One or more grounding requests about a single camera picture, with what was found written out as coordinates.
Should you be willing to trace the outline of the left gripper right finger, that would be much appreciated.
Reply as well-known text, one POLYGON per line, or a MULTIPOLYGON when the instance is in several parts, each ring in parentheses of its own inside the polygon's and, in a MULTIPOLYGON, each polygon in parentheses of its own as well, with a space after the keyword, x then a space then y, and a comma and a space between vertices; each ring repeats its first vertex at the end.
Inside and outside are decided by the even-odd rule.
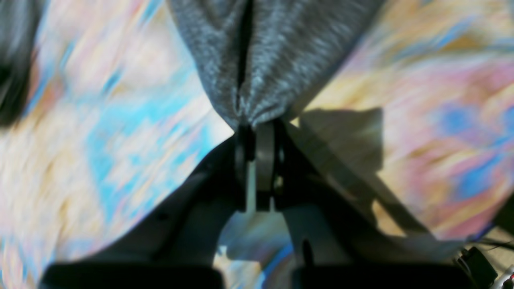
POLYGON ((255 209, 285 219, 294 289, 473 289, 457 265, 406 250, 371 225, 295 147, 280 121, 255 129, 255 209))

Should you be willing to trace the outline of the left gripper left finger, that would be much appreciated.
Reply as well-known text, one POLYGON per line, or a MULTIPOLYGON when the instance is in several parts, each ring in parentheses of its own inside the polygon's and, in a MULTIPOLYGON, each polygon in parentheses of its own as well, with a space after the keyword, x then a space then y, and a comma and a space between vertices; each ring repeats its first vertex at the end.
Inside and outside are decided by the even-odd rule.
POLYGON ((213 268, 217 242, 235 212, 247 208, 248 126, 213 149, 186 181, 107 248, 57 262, 42 289, 224 289, 213 268))

